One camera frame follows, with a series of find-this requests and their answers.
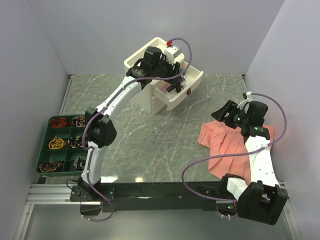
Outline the pink lilac highlighter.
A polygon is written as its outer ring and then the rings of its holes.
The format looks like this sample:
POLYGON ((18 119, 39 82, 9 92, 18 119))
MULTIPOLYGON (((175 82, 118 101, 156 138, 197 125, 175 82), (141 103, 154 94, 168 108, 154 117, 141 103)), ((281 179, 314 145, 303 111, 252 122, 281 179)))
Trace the pink lilac highlighter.
POLYGON ((166 93, 168 91, 168 88, 169 88, 169 86, 164 86, 161 91, 166 93))

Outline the white top drawer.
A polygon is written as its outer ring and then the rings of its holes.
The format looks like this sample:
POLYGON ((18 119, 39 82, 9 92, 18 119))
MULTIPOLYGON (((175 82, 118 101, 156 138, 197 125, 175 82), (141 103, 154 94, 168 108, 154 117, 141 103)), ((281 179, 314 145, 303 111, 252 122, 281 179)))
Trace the white top drawer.
POLYGON ((155 85, 152 87, 151 113, 156 114, 163 107, 166 107, 168 111, 173 110, 196 89, 201 82, 203 74, 203 71, 190 65, 183 75, 186 84, 183 84, 182 90, 179 93, 175 89, 171 92, 162 92, 162 88, 170 86, 170 84, 163 80, 156 80, 155 85))

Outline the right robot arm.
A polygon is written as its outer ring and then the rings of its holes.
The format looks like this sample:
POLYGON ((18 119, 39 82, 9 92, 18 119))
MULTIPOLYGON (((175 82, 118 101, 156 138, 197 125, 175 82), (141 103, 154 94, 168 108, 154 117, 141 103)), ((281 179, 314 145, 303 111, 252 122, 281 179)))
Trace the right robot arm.
POLYGON ((275 225, 288 200, 274 173, 271 159, 271 134, 263 126, 268 106, 259 101, 244 101, 241 106, 232 100, 211 116, 226 126, 240 128, 244 145, 249 154, 250 183, 239 175, 227 173, 221 179, 220 196, 234 197, 239 217, 275 225))

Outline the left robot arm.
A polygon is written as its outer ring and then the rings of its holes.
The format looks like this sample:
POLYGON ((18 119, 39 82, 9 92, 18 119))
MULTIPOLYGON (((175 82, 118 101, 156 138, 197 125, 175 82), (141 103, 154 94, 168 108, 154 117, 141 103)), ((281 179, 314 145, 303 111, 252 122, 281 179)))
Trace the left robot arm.
POLYGON ((183 60, 181 48, 176 45, 164 50, 155 46, 147 47, 143 57, 128 69, 112 95, 96 108, 89 107, 86 110, 84 133, 87 135, 88 155, 77 184, 88 201, 94 201, 100 195, 98 185, 101 182, 101 167, 107 146, 117 136, 114 121, 121 109, 154 79, 167 82, 167 92, 181 92, 184 79, 180 67, 183 60))

